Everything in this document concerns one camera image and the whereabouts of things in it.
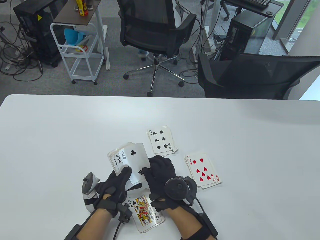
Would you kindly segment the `person's left hand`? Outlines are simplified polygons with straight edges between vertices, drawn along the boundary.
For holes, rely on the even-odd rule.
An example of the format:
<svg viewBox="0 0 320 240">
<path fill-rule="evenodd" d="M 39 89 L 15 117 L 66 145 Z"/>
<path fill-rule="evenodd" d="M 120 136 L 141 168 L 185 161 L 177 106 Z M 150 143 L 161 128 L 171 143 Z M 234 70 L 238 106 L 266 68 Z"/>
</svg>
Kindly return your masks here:
<svg viewBox="0 0 320 240">
<path fill-rule="evenodd" d="M 107 210 L 113 218 L 119 212 L 118 205 L 122 205 L 127 198 L 126 184 L 132 174 L 131 167 L 124 167 L 119 175 L 112 171 L 105 182 L 98 184 L 96 191 L 98 200 L 94 203 L 95 209 Z"/>
</svg>

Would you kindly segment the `person's right hand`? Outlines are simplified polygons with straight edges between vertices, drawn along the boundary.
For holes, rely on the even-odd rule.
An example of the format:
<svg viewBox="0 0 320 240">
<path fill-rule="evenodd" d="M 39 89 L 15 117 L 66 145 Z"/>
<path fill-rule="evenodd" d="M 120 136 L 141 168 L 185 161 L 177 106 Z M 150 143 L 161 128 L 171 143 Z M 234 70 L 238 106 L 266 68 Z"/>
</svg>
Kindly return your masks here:
<svg viewBox="0 0 320 240">
<path fill-rule="evenodd" d="M 171 160 L 156 155 L 149 158 L 150 168 L 144 167 L 142 173 L 150 189 L 151 206 L 157 212 L 182 207 L 192 215 L 191 208 L 197 193 L 197 186 L 190 177 L 178 177 Z"/>
</svg>

